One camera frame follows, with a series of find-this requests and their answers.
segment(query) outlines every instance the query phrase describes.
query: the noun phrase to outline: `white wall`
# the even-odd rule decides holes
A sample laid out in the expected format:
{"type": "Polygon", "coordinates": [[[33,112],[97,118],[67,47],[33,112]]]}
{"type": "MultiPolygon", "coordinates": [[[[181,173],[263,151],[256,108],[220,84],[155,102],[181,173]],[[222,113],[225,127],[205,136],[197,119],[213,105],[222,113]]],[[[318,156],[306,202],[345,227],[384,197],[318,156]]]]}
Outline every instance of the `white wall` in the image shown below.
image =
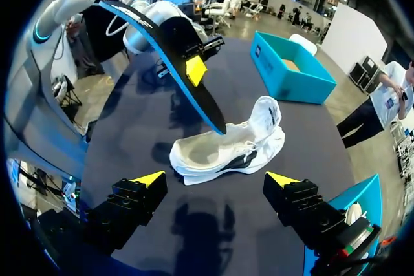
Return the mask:
{"type": "Polygon", "coordinates": [[[387,43],[372,19],[340,3],[322,49],[348,74],[366,56],[379,64],[387,43]]]}

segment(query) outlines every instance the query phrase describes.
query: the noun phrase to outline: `black pants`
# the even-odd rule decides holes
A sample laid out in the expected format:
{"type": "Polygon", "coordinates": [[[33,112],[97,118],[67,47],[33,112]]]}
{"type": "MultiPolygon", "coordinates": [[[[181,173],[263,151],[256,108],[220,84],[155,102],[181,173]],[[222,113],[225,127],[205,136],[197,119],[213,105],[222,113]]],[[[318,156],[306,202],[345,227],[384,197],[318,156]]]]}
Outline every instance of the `black pants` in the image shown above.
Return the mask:
{"type": "Polygon", "coordinates": [[[342,138],[345,148],[352,147],[384,130],[370,98],[337,126],[341,137],[358,127],[355,133],[342,138]]]}

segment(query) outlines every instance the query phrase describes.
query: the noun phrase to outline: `chair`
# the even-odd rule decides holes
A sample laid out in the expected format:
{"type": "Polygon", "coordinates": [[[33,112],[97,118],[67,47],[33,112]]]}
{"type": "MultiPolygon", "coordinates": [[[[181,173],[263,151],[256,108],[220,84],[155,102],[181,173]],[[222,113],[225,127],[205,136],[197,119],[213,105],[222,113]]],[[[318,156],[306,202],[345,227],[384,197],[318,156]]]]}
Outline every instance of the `chair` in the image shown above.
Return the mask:
{"type": "Polygon", "coordinates": [[[258,15],[264,8],[263,5],[261,5],[259,3],[257,4],[257,6],[254,9],[252,9],[252,6],[250,6],[250,8],[246,9],[246,17],[255,18],[255,16],[258,15]]]}
{"type": "Polygon", "coordinates": [[[318,47],[316,45],[314,45],[312,42],[310,42],[308,39],[302,37],[301,35],[293,34],[293,35],[291,35],[289,40],[303,46],[305,48],[305,50],[307,50],[309,53],[312,54],[312,56],[315,56],[315,54],[318,51],[318,47]]]}
{"type": "Polygon", "coordinates": [[[224,0],[223,3],[212,3],[208,6],[205,14],[213,17],[213,36],[215,35],[215,29],[217,24],[225,24],[230,28],[230,24],[226,21],[226,14],[230,10],[230,0],[224,0]]]}

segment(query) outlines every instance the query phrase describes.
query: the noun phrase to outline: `cable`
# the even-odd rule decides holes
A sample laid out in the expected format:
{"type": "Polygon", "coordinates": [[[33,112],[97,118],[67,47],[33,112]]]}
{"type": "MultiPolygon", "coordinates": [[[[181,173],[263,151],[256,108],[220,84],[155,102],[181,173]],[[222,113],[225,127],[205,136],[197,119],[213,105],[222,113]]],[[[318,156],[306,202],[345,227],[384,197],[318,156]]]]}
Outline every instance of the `cable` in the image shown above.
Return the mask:
{"type": "Polygon", "coordinates": [[[108,27],[106,28],[106,32],[105,32],[105,34],[106,34],[106,36],[107,37],[111,37],[111,36],[113,36],[113,35],[116,35],[117,33],[119,33],[119,32],[121,32],[121,31],[123,31],[128,25],[129,25],[129,23],[128,22],[126,22],[125,24],[123,24],[120,28],[118,28],[118,29],[116,29],[116,30],[114,30],[113,32],[109,32],[109,30],[111,29],[111,27],[112,27],[112,25],[113,25],[113,23],[115,22],[115,20],[116,20],[116,18],[117,18],[118,16],[117,15],[115,15],[114,16],[114,18],[112,19],[112,21],[109,23],[109,25],[108,25],[108,27]]]}
{"type": "Polygon", "coordinates": [[[65,37],[65,26],[62,25],[61,27],[62,27],[62,32],[61,32],[61,36],[60,36],[60,41],[62,42],[62,55],[59,56],[58,58],[53,57],[54,61],[58,61],[58,60],[62,59],[63,52],[65,51],[65,40],[63,40],[63,38],[65,37]]]}
{"type": "Polygon", "coordinates": [[[113,35],[116,35],[117,33],[119,33],[119,32],[121,32],[121,31],[123,31],[125,28],[127,28],[127,26],[129,25],[129,23],[128,22],[126,22],[125,24],[123,24],[120,28],[118,28],[118,29],[116,29],[116,30],[114,30],[113,32],[109,32],[109,30],[111,29],[111,27],[112,27],[112,25],[113,25],[113,23],[115,22],[115,20],[116,20],[116,18],[117,18],[118,16],[114,16],[114,18],[112,19],[112,21],[109,23],[109,25],[108,25],[108,27],[106,28],[106,32],[105,32],[105,34],[106,34],[106,36],[107,37],[111,37],[111,36],[113,36],[113,35]]]}

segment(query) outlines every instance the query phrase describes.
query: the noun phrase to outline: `black shoe logo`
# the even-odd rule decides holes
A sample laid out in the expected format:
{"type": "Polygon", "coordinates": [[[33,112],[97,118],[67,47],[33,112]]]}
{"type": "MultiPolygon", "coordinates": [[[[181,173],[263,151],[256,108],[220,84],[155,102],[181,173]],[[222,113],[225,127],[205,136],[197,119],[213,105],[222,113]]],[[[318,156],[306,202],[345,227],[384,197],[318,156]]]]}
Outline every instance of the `black shoe logo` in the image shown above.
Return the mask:
{"type": "Polygon", "coordinates": [[[238,156],[237,158],[233,159],[229,164],[227,164],[226,166],[224,166],[222,169],[220,169],[219,171],[217,171],[216,173],[220,172],[220,171],[224,171],[226,169],[238,169],[238,168],[247,168],[249,167],[250,163],[252,163],[252,160],[257,156],[257,151],[253,151],[252,153],[250,153],[247,156],[247,159],[245,161],[245,156],[241,155],[238,156]]]}

